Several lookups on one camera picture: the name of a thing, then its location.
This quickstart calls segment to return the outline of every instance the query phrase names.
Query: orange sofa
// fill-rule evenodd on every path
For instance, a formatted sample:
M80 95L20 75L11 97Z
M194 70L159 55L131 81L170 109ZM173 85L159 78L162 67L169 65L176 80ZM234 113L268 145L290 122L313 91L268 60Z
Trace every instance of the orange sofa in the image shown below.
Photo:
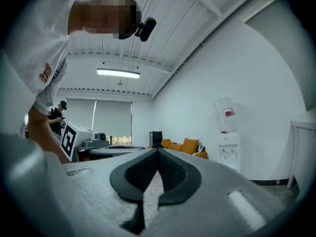
M182 153L190 154L196 157L200 157L203 159L209 159L208 154L205 151L205 146L199 145L198 140L190 140L185 138L183 144L177 144L171 142L169 139L163 139L161 141L161 145L170 150L175 150L179 151Z

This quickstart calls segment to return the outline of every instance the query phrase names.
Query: white wall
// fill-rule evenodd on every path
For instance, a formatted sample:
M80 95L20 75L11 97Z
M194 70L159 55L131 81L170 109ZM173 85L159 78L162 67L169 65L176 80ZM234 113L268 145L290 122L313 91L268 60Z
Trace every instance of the white wall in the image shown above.
M153 129L153 105L152 101L148 99L128 98L128 97L114 97L107 96L106 92L102 94L93 94L91 91L86 90L85 94L82 93L62 93L59 91L55 97L54 105L57 106L61 100L66 98L78 99L100 99L109 101L126 101L133 103L132 112L132 140L135 146L149 146L149 132Z
M316 107L316 47L286 0L278 0L248 23L266 38L291 69L306 109Z
M243 174L251 180L289 177L290 121L305 111L291 70L259 33L241 21L225 23L154 99L164 138L199 139L217 160L213 103L229 96L242 133Z

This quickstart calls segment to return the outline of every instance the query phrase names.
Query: white shirt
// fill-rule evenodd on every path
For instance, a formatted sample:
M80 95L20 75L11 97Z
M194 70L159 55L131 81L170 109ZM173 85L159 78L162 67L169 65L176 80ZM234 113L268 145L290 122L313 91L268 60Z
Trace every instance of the white shirt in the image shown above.
M75 0L31 0L3 43L13 68L47 115L66 73L68 19Z

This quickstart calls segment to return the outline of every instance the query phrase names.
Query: person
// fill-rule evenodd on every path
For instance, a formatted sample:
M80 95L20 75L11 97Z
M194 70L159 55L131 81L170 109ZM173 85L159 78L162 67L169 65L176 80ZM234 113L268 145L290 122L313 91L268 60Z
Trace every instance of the person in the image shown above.
M4 40L2 48L12 67L36 97L29 111L30 139L44 151L56 153L61 163L69 161L47 115L68 67L70 35L86 31L125 39L140 22L134 0L31 0Z
M67 103L61 101L58 107L48 113L48 123L57 140L61 141L61 122L63 121L62 111L67 110Z

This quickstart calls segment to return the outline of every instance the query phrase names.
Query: black cap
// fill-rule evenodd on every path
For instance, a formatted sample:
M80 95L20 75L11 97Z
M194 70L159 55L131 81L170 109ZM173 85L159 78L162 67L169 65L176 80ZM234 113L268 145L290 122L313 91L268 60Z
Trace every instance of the black cap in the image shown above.
M67 103L63 100L63 101L60 101L60 106L61 108L63 108L64 110L67 110Z

